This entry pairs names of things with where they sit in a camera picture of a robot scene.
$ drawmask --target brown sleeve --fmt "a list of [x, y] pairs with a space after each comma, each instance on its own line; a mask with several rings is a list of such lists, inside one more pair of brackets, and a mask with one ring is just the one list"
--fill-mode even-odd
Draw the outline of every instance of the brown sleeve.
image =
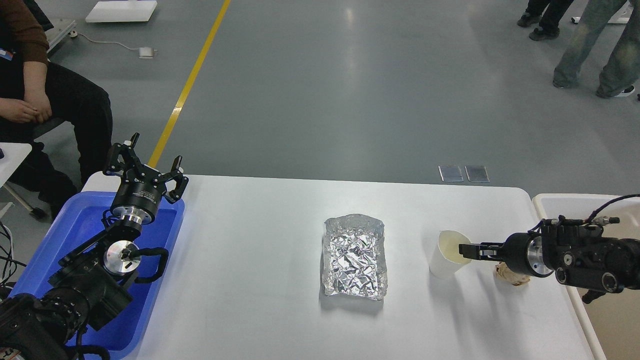
[[0, 20], [11, 30], [22, 61], [48, 63], [47, 36], [22, 0], [0, 0]]

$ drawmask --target person's hand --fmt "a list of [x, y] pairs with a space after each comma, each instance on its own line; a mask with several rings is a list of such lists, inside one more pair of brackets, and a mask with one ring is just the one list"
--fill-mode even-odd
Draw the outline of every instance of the person's hand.
[[0, 117], [10, 122], [35, 122], [39, 111], [26, 101], [0, 98]]
[[42, 124], [49, 120], [51, 117], [51, 104], [49, 104], [49, 98], [44, 91], [40, 92], [24, 92], [24, 100], [33, 105], [34, 109], [38, 111], [34, 122]]

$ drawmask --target blue plastic tray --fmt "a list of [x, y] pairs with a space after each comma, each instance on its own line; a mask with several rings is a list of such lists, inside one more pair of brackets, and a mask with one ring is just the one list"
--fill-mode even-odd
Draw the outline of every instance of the blue plastic tray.
[[[10, 296], [30, 293], [40, 298], [51, 289], [49, 277], [60, 269], [58, 260], [77, 246], [104, 229], [100, 219], [102, 212], [113, 202], [115, 193], [82, 192], [67, 201], [49, 232], [31, 258]], [[164, 247], [172, 253], [184, 214], [184, 202], [169, 204], [164, 199], [156, 221], [144, 225], [142, 235], [135, 243], [139, 248]], [[156, 272], [157, 257], [143, 258], [138, 270], [140, 276], [151, 276]], [[112, 360], [120, 360], [136, 347], [144, 334], [163, 277], [151, 284], [133, 284], [129, 293], [133, 301], [114, 320], [100, 331], [91, 327], [83, 336], [84, 345], [100, 345], [109, 350]], [[75, 345], [75, 337], [69, 345]], [[99, 359], [86, 355], [87, 359]]]

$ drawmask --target yellow floor line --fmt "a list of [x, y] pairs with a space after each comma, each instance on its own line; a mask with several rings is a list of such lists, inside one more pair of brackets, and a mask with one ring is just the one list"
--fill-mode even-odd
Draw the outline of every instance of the yellow floor line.
[[204, 42], [202, 46], [202, 50], [200, 50], [200, 55], [196, 60], [196, 63], [193, 65], [193, 69], [191, 69], [191, 74], [187, 79], [187, 83], [184, 84], [184, 88], [182, 89], [182, 93], [180, 93], [180, 97], [178, 98], [178, 102], [175, 103], [175, 107], [171, 112], [171, 116], [169, 117], [169, 121], [166, 123], [164, 127], [164, 131], [156, 144], [156, 148], [154, 149], [153, 154], [151, 154], [151, 158], [149, 159], [148, 165], [150, 167], [156, 167], [158, 160], [160, 160], [160, 155], [162, 155], [162, 151], [166, 146], [167, 141], [169, 140], [169, 136], [171, 136], [171, 132], [173, 131], [173, 127], [175, 123], [178, 121], [178, 117], [180, 116], [180, 112], [182, 111], [182, 107], [184, 106], [184, 102], [187, 100], [189, 93], [191, 91], [191, 87], [193, 83], [196, 81], [198, 77], [198, 73], [200, 72], [200, 67], [202, 67], [202, 63], [204, 59], [207, 57], [207, 53], [209, 52], [209, 48], [211, 43], [213, 42], [213, 38], [216, 37], [216, 33], [218, 32], [218, 28], [220, 27], [220, 23], [222, 23], [222, 18], [225, 17], [225, 13], [227, 12], [227, 8], [229, 7], [229, 3], [231, 0], [225, 0], [222, 4], [222, 8], [220, 9], [220, 13], [218, 13], [218, 17], [216, 18], [216, 22], [213, 23], [213, 27], [209, 32], [209, 36], [207, 36], [207, 40]]

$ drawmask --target chair wheel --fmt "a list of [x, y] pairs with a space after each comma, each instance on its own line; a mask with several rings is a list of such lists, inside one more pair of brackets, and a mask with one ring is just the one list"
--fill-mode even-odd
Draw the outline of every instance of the chair wheel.
[[33, 208], [33, 210], [31, 210], [31, 212], [29, 213], [29, 215], [36, 218], [37, 220], [40, 220], [45, 218], [47, 216], [47, 213], [45, 213], [43, 209]]

